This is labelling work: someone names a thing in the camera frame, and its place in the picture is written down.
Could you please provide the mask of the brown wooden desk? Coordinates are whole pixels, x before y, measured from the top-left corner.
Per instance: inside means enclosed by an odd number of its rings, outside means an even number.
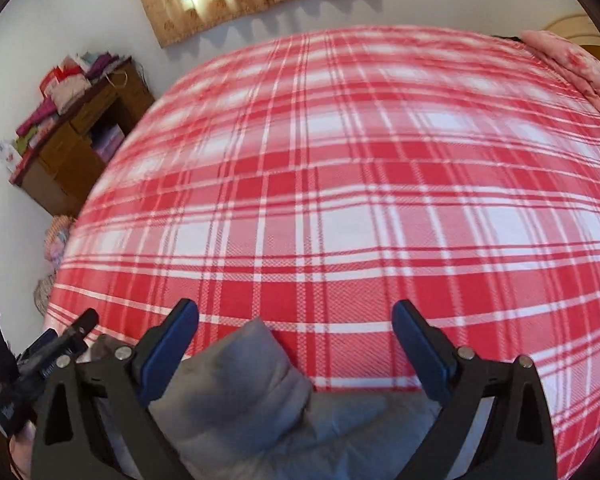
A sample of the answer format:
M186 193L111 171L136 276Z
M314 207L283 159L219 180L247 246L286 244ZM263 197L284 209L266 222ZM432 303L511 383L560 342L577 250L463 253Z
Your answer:
M27 152L12 184L52 216L75 217L106 167L95 144L110 127L128 136L154 102L134 60L124 58Z

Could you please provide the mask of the pink floral pillow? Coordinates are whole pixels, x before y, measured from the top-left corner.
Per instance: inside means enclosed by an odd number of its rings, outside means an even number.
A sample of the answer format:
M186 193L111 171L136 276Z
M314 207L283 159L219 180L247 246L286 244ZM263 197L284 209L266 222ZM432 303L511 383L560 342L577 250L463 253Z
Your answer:
M546 30L524 30L522 42L576 88L600 112L600 60L573 42Z

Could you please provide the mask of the white card with picture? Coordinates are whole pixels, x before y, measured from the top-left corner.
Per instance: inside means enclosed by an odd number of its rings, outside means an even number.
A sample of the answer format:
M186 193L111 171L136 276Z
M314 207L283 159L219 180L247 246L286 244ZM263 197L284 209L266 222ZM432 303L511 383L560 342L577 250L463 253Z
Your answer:
M1 140L0 141L0 162L1 164L11 173L13 174L20 162L22 161L22 156L18 153L17 149L14 147L12 142Z

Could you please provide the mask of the green folded garment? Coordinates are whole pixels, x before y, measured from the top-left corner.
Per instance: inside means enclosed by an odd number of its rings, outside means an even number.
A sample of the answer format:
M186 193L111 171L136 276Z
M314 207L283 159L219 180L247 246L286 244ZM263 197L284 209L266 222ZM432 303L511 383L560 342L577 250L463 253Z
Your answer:
M23 136L17 136L14 141L14 148L20 156L26 154L31 140L38 134L38 127L31 127Z

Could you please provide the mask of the pile of clothes on floor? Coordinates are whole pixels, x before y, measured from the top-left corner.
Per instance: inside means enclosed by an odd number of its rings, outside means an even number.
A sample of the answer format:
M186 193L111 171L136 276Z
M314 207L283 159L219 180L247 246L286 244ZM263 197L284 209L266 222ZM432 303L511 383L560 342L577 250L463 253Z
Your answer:
M44 257L57 271L67 248L75 218L55 216L50 222L44 240Z

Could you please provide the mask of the purple folded garment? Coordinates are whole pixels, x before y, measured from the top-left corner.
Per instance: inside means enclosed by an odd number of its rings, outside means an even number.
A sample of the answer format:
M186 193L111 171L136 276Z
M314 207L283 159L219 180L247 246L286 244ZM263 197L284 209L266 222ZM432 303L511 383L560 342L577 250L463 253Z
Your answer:
M106 70L109 70L114 64L120 61L119 55L113 55L109 52L99 55L95 62L91 65L88 71L85 73L85 77L88 80L96 80L101 77Z

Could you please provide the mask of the purple storage box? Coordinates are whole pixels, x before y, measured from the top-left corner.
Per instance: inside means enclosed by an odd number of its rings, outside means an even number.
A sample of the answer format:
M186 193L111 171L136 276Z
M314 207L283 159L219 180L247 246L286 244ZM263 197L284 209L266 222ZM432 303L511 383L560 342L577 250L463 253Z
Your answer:
M116 154L125 139L124 132L119 125L108 128L95 142L93 148L105 164Z

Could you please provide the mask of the red cardboard box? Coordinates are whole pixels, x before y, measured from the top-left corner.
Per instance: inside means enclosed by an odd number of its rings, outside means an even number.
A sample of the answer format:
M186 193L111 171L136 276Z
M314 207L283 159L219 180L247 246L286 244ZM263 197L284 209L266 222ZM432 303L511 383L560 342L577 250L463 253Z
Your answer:
M47 98L50 95L50 92L52 92L53 88L55 88L65 79L83 74L84 71L79 65L67 67L55 66L44 76L38 88L40 89L42 96Z

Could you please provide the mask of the magenta folded garment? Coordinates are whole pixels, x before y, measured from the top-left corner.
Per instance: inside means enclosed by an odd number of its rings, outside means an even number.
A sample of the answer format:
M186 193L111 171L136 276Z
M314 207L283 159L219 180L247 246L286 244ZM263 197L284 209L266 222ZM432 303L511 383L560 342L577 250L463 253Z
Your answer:
M44 122L50 116L57 113L57 107L53 99L48 96L45 98L35 111L16 129L17 136L25 136L28 131L36 125Z

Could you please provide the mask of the beige folded garment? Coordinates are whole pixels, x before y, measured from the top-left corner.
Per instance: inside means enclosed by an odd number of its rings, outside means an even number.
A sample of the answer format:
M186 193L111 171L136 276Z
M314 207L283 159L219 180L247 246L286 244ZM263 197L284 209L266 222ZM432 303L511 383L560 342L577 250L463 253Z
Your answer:
M56 106L57 113L59 115L65 114L71 105L83 96L91 86L90 81L83 75L70 76L61 81L50 92L50 98Z

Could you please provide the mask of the grey puffer jacket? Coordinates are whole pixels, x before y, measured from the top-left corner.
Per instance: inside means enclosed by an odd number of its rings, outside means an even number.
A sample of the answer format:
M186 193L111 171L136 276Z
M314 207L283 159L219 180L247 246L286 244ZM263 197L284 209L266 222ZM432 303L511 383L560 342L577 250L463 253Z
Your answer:
M149 411L195 479L393 479L440 406L317 392L256 318L182 361Z

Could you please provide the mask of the grey woven basket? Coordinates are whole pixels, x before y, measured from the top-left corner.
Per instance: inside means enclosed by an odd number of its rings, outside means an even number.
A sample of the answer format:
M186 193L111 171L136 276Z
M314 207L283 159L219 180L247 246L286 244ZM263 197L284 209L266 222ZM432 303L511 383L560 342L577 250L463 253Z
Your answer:
M54 274L47 274L45 278L38 280L34 292L33 302L38 310L38 313L42 316L46 315L48 304L50 303L50 295L52 294L53 287L55 284L56 276Z

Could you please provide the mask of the red plaid bed sheet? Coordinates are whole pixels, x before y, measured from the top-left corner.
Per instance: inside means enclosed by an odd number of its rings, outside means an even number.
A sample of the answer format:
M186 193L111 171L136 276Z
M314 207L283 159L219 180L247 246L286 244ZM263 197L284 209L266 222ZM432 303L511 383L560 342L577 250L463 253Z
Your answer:
M600 438L600 112L522 40L311 32L194 68L88 196L45 323L200 351L260 318L322 389L411 387L390 310L528 354L569 478Z

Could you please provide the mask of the wooden headboard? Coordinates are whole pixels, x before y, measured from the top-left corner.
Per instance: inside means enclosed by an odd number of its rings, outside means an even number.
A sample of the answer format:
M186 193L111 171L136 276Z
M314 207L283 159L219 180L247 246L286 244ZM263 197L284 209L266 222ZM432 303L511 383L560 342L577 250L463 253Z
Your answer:
M591 53L600 53L600 31L588 14L569 14L552 21L545 30L577 44Z

